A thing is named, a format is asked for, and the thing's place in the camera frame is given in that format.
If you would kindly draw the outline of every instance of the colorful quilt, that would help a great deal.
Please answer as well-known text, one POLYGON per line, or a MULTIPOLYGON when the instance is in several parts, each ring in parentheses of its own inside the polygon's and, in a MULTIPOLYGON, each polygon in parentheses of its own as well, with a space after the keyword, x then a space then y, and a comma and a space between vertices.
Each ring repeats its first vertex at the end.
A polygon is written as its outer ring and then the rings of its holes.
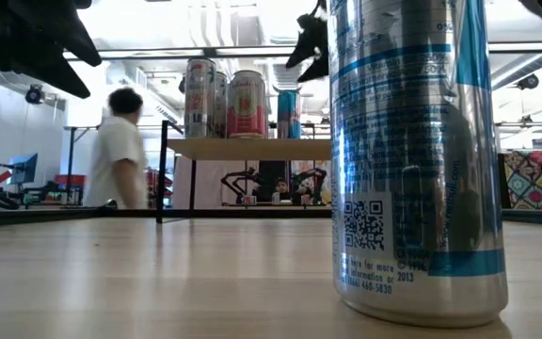
POLYGON ((504 157, 512 208, 542 210, 542 151, 512 152, 504 157))

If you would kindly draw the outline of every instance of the qr code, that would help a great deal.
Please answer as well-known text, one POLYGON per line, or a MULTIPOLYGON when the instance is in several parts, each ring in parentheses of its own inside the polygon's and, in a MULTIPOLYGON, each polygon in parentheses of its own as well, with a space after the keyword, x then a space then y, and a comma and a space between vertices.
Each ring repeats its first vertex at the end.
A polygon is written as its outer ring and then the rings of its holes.
POLYGON ((384 250, 384 206, 382 201, 344 203, 346 247, 384 250))

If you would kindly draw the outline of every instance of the monitor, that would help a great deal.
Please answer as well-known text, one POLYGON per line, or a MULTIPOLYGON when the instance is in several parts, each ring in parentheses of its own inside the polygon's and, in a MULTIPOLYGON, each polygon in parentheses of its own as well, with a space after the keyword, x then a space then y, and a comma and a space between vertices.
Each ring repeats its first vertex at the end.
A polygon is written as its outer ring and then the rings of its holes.
POLYGON ((35 182, 35 172, 37 171, 37 154, 21 155, 11 158, 10 165, 12 170, 10 184, 22 185, 35 182))

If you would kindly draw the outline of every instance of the person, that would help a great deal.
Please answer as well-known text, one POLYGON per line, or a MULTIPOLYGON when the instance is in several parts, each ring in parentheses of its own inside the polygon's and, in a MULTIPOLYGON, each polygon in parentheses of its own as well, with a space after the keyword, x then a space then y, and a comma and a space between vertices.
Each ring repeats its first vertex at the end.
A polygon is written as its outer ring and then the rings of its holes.
POLYGON ((290 200, 290 191, 288 189, 288 183, 286 183, 285 179, 278 178, 278 180, 275 182, 275 191, 279 193, 279 198, 281 200, 290 200))
POLYGON ((147 208, 148 187, 143 169, 146 155, 137 129, 143 100, 130 88, 108 97, 112 115, 98 130, 83 205, 98 207, 115 200, 119 208, 147 208))

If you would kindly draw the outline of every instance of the wooden table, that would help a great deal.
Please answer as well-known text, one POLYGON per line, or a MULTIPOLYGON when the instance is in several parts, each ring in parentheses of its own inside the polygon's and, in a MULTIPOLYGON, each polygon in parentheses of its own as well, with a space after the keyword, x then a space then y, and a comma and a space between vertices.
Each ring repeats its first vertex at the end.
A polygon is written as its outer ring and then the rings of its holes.
POLYGON ((329 219, 88 219, 0 228, 0 338, 542 339, 542 225, 508 223, 509 306, 461 331, 346 307, 329 219))
POLYGON ((167 145, 192 160, 329 160, 331 140, 188 138, 169 139, 167 145))

